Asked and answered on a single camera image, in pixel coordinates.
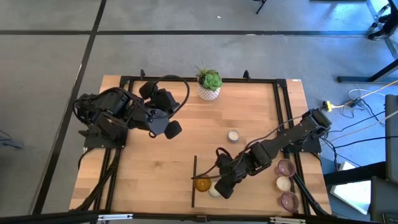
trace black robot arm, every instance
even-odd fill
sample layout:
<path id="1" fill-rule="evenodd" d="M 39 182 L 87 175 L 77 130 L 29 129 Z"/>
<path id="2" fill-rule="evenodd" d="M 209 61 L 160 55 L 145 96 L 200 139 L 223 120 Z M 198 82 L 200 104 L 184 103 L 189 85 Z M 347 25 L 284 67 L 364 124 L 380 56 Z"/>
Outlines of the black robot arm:
<path id="1" fill-rule="evenodd" d="M 312 109 L 303 114 L 301 122 L 293 128 L 272 140 L 253 143 L 234 159 L 229 154 L 221 153 L 216 161 L 221 179 L 215 189 L 224 198 L 230 198 L 237 183 L 247 175 L 256 175 L 268 168 L 281 149 L 289 145 L 301 146 L 310 138 L 317 139 L 330 129 L 330 125 L 331 122 L 320 109 Z"/>
<path id="2" fill-rule="evenodd" d="M 140 88 L 142 98 L 119 87 L 107 89 L 98 95 L 81 95 L 75 102 L 73 112 L 88 126 L 88 130 L 79 133 L 86 138 L 94 136 L 118 142 L 126 138 L 124 134 L 127 129 L 138 128 L 149 131 L 152 138 L 163 133 L 168 139 L 174 138 L 182 129 L 178 121 L 170 122 L 169 119 L 189 97 L 188 83 L 180 79 L 188 90 L 181 105 L 174 100 L 171 92 L 158 89 L 158 81 L 147 82 Z"/>

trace concrete floor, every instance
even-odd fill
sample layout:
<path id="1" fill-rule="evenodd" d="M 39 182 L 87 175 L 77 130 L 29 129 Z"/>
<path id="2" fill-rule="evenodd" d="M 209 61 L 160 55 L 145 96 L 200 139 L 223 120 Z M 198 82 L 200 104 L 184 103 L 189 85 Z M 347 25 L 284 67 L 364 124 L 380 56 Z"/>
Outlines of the concrete floor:
<path id="1" fill-rule="evenodd" d="M 380 1 L 372 3 L 377 11 L 385 5 Z M 373 22 L 364 2 L 268 0 L 256 16 L 258 4 L 248 0 L 108 0 L 99 29 L 364 31 Z M 90 30 L 99 5 L 98 0 L 41 0 L 35 4 L 26 0 L 0 1 L 0 29 Z M 0 35 L 0 129 L 24 143 L 21 150 L 0 149 L 0 217 L 29 211 L 87 40 L 84 35 Z M 98 92 L 103 75 L 138 75 L 144 69 L 153 76 L 191 77 L 195 75 L 195 65 L 203 62 L 224 77 L 241 77 L 248 69 L 254 78 L 299 78 L 308 107 L 316 108 L 323 100 L 337 105 L 348 99 L 347 92 L 355 86 L 338 84 L 337 76 L 372 75 L 392 61 L 384 41 L 373 42 L 364 37 L 97 36 L 80 94 Z M 359 87 L 375 90 L 379 86 Z M 381 92 L 397 94 L 398 88 Z M 371 95 L 366 101 L 375 113 L 384 110 L 382 96 Z M 369 113 L 356 110 L 355 117 L 349 119 L 336 110 L 327 116 L 333 122 L 332 129 L 341 129 Z M 371 119 L 352 130 L 373 122 Z M 80 129 L 84 126 L 72 118 L 44 212 L 68 210 L 83 145 L 83 137 L 77 133 Z M 374 135 L 383 136 L 384 128 L 374 126 L 339 139 L 335 145 Z M 383 140 L 352 145 L 338 152 L 361 165 L 385 158 Z M 327 147 L 322 156 L 333 159 Z"/>

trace white pot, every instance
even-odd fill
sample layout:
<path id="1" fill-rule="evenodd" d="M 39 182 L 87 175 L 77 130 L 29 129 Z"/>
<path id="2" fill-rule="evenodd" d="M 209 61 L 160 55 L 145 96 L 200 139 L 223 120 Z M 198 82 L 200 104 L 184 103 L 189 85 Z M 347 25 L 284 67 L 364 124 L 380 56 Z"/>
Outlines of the white pot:
<path id="1" fill-rule="evenodd" d="M 221 87 L 218 87 L 216 91 L 212 91 L 206 88 L 203 88 L 199 83 L 197 83 L 198 85 L 198 95 L 200 98 L 202 98 L 203 100 L 215 100 L 217 98 L 217 96 L 220 94 L 220 90 Z"/>

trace wooden table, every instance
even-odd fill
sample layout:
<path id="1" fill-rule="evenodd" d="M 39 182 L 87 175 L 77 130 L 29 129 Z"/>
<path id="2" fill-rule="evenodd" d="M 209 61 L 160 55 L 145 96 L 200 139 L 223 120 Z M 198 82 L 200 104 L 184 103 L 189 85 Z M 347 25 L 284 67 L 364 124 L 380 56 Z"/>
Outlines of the wooden table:
<path id="1" fill-rule="evenodd" d="M 119 86 L 120 76 L 106 75 L 101 90 Z M 133 93 L 144 82 L 134 82 Z M 195 193 L 195 207 L 191 207 L 193 158 L 197 156 L 197 171 L 204 172 L 215 160 L 215 149 L 223 147 L 234 157 L 252 139 L 269 133 L 278 126 L 275 96 L 271 84 L 224 83 L 221 95 L 215 101 L 204 101 L 197 95 L 197 84 L 190 82 L 191 94 L 187 104 L 173 117 L 179 121 L 182 132 L 171 140 L 164 135 L 152 139 L 147 131 L 129 131 L 121 154 L 116 189 L 111 210 L 139 213 L 206 213 L 217 215 L 290 215 L 276 204 L 281 192 L 275 189 L 277 175 L 274 167 L 254 177 L 247 177 L 234 188 L 226 200 L 212 198 L 208 192 Z M 308 110 L 300 80 L 287 80 L 293 117 Z M 181 82 L 160 82 L 160 88 L 171 91 L 178 102 L 186 94 Z M 237 143 L 227 140 L 227 132 L 238 130 Z M 76 180 L 70 208 L 79 206 L 97 184 L 104 149 L 95 149 L 82 162 Z M 305 183 L 317 202 L 331 213 L 322 169 L 312 154 L 300 153 Z M 107 190 L 103 191 L 100 208 L 104 208 Z M 295 188 L 301 201 L 299 189 Z"/>

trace table leg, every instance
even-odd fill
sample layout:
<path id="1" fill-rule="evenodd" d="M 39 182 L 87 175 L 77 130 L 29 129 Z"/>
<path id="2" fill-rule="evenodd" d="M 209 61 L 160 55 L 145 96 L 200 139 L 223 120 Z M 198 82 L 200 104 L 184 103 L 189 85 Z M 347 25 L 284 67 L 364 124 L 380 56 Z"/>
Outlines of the table leg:
<path id="1" fill-rule="evenodd" d="M 397 78 L 386 78 L 398 69 L 398 59 L 371 77 L 337 77 L 339 83 L 391 83 Z"/>
<path id="2" fill-rule="evenodd" d="M 386 178 L 386 162 L 378 162 L 354 169 L 343 170 L 323 175 L 326 185 L 340 185 L 369 180 L 376 176 Z"/>

